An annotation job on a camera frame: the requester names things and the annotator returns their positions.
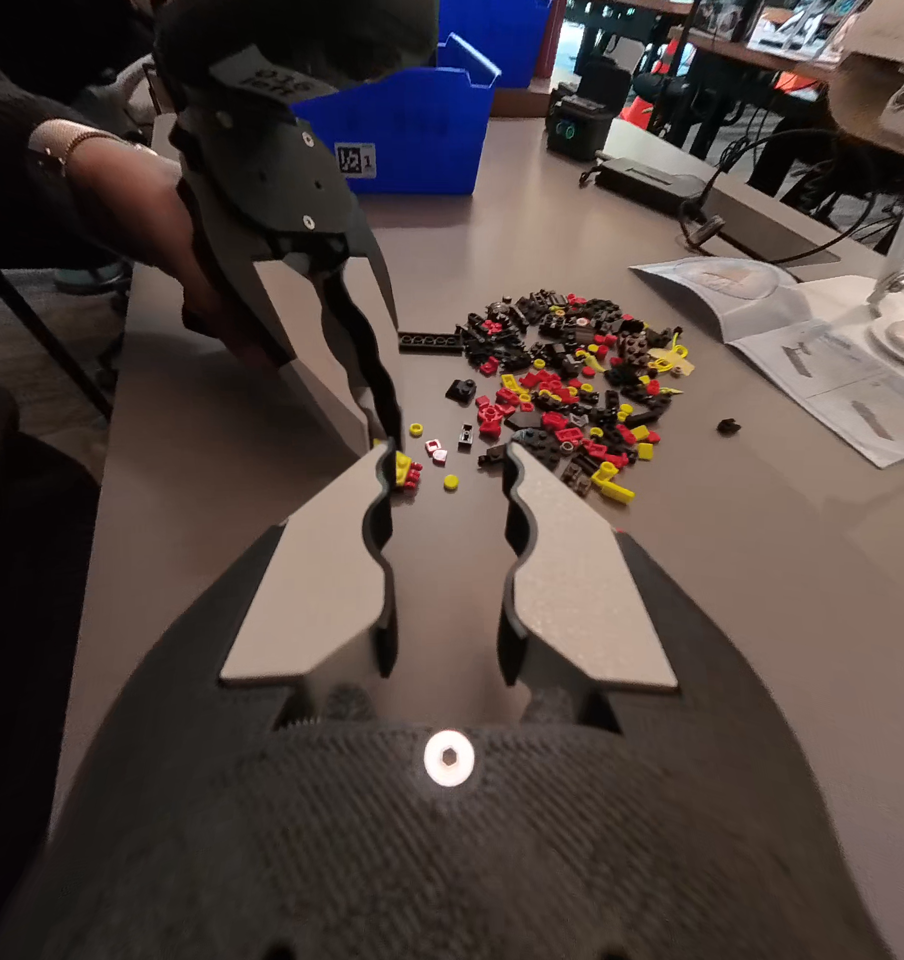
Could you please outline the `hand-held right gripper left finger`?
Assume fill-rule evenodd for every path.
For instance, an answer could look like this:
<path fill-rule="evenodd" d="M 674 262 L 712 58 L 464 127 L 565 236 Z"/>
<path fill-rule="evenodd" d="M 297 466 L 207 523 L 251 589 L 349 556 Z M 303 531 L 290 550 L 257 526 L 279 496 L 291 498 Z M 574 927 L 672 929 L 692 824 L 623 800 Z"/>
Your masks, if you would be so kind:
<path fill-rule="evenodd" d="M 290 514 L 219 672 L 230 687 L 387 678 L 398 652 L 390 495 L 381 443 Z"/>

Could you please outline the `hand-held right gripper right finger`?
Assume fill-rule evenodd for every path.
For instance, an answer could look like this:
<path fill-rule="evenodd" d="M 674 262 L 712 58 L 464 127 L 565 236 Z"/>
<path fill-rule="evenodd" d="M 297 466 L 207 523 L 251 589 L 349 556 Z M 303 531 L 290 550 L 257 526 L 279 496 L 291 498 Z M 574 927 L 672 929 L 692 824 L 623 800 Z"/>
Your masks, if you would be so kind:
<path fill-rule="evenodd" d="M 616 530 L 515 443 L 503 465 L 506 543 L 497 638 L 505 683 L 531 690 L 676 690 Z"/>

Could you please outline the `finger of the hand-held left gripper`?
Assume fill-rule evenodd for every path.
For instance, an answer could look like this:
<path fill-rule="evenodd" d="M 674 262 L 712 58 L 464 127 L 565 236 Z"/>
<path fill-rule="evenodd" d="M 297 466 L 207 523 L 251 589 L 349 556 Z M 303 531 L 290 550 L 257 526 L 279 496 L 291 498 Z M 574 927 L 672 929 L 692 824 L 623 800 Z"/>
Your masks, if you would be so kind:
<path fill-rule="evenodd" d="M 365 418 L 368 441 L 392 441 L 403 450 L 398 341 L 384 261 L 344 258 L 329 272 L 329 349 Z"/>
<path fill-rule="evenodd" d="M 284 261 L 254 265 L 290 361 L 280 377 L 294 398 L 351 454 L 362 457 L 386 433 L 359 351 L 313 282 Z"/>

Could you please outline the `pile of lego pieces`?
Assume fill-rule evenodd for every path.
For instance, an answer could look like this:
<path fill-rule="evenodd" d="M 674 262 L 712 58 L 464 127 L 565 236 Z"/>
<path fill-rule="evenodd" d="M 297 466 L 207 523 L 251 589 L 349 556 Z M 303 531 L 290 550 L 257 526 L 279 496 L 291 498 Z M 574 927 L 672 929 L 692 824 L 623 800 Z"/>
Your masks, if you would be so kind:
<path fill-rule="evenodd" d="M 542 428 L 555 450 L 530 453 L 575 495 L 634 502 L 628 474 L 653 460 L 678 381 L 694 371 L 681 326 L 542 288 L 470 313 L 455 332 L 471 370 L 464 379 L 477 383 L 475 436 L 489 445 L 481 469 L 504 461 L 515 431 Z"/>

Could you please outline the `person's left forearm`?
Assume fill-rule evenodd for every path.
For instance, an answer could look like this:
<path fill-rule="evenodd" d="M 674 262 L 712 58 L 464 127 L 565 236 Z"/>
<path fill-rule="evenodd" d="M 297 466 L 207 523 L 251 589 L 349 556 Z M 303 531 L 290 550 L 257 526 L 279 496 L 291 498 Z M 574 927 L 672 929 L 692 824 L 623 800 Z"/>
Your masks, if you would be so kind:
<path fill-rule="evenodd" d="M 0 70 L 0 269 L 85 269 L 116 259 L 82 224 L 62 174 L 29 155 L 41 124 L 88 126 L 70 107 L 15 85 Z"/>

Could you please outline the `person's left hand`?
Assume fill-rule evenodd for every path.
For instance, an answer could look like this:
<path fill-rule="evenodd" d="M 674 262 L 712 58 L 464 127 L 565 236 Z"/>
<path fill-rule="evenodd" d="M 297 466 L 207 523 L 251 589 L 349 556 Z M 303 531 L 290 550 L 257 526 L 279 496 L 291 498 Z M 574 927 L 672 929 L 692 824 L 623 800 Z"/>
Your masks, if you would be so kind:
<path fill-rule="evenodd" d="M 218 291 L 198 261 L 192 219 L 178 192 L 177 164 L 123 141 L 95 137 L 74 148 L 65 177 L 92 234 L 178 282 L 187 330 L 218 340 L 249 368 L 275 371 L 245 326 L 240 306 Z"/>

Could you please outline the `blue plastic bin white label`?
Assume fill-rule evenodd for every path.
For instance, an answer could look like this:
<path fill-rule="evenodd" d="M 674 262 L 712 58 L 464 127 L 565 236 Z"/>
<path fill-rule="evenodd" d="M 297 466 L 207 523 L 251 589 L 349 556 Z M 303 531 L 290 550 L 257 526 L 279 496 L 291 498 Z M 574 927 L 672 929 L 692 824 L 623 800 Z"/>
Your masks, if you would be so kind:
<path fill-rule="evenodd" d="M 454 32 L 435 59 L 293 108 L 355 194 L 473 193 L 501 71 Z"/>

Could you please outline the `black device with green rings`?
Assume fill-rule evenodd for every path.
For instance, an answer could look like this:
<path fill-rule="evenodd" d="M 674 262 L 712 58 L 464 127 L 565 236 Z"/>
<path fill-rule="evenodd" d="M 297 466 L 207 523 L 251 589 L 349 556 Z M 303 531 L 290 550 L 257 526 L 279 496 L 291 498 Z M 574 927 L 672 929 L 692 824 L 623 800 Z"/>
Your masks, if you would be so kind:
<path fill-rule="evenodd" d="M 601 103 L 567 95 L 550 106 L 545 120 L 546 150 L 576 162 L 599 154 L 616 114 Z"/>

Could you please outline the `black flat box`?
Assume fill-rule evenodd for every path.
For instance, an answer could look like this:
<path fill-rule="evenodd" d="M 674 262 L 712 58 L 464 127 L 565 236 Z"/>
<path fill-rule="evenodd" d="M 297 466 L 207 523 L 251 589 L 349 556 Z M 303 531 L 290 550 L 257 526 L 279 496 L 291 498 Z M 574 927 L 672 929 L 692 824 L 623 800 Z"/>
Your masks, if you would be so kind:
<path fill-rule="evenodd" d="M 628 158 L 602 160 L 589 173 L 595 186 L 673 219 L 706 189 L 692 174 L 670 174 Z"/>

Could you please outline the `grey paper leaflet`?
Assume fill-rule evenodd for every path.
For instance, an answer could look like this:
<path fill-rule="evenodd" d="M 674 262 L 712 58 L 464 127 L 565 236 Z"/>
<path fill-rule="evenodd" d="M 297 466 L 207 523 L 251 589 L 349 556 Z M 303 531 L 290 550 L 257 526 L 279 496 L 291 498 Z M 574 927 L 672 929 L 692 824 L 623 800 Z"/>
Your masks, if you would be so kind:
<path fill-rule="evenodd" d="M 647 280 L 670 282 L 703 302 L 719 322 L 722 342 L 809 322 L 811 307 L 785 270 L 734 257 L 688 257 L 632 266 Z"/>

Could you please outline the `instruction booklet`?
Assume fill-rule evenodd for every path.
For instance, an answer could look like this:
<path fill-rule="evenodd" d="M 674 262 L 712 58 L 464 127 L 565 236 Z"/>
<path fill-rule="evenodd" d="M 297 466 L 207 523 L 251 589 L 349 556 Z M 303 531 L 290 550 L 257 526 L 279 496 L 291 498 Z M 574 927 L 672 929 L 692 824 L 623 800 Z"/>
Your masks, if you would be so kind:
<path fill-rule="evenodd" d="M 728 343 L 783 393 L 879 469 L 904 462 L 904 364 L 874 342 L 874 284 L 800 283 L 810 321 Z"/>

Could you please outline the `grey laptop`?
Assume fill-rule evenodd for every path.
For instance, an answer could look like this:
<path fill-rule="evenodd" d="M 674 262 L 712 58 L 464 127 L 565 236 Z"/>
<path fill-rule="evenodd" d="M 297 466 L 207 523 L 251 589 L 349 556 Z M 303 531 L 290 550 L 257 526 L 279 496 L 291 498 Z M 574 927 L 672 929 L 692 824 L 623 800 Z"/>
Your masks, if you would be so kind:
<path fill-rule="evenodd" d="M 838 264 L 842 256 L 832 247 L 813 252 L 825 244 L 811 239 L 782 220 L 784 208 L 766 195 L 719 180 L 702 204 L 705 217 L 722 219 L 718 237 L 739 254 L 763 261 L 782 260 L 784 269 Z"/>

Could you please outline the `wooden desk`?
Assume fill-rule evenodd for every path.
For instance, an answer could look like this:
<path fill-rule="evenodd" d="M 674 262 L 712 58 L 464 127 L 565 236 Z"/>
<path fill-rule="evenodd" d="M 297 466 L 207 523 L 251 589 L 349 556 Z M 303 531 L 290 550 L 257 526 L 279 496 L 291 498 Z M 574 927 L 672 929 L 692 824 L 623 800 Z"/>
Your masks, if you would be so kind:
<path fill-rule="evenodd" d="M 739 66 L 756 67 L 775 73 L 790 73 L 807 80 L 828 85 L 838 74 L 838 67 L 817 59 L 793 60 L 749 48 L 741 41 L 726 40 L 701 30 L 689 30 L 686 41 L 699 52 Z"/>

